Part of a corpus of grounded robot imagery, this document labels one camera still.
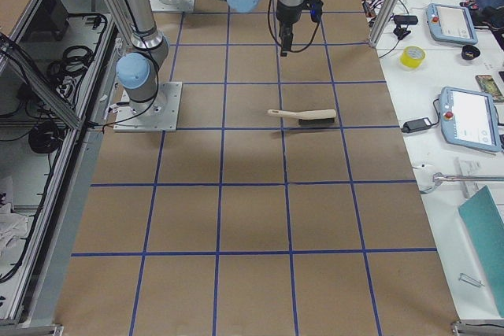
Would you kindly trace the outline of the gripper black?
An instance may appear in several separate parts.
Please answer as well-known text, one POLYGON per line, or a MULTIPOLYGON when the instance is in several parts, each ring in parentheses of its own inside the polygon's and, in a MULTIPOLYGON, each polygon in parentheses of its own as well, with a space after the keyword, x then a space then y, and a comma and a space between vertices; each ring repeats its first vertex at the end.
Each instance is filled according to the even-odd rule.
POLYGON ((279 43, 280 43, 281 57, 286 57, 291 52, 293 38, 294 38, 293 25, 287 23, 280 23, 279 43))

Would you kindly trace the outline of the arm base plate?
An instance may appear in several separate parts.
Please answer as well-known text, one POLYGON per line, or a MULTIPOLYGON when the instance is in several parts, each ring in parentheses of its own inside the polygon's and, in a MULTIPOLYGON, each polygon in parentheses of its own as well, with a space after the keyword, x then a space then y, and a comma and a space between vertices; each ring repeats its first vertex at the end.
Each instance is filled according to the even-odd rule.
POLYGON ((181 82, 160 83, 154 101, 143 104, 131 102, 126 90, 123 90, 121 101, 126 102, 117 109, 115 132, 174 132, 180 110, 183 84, 181 82))

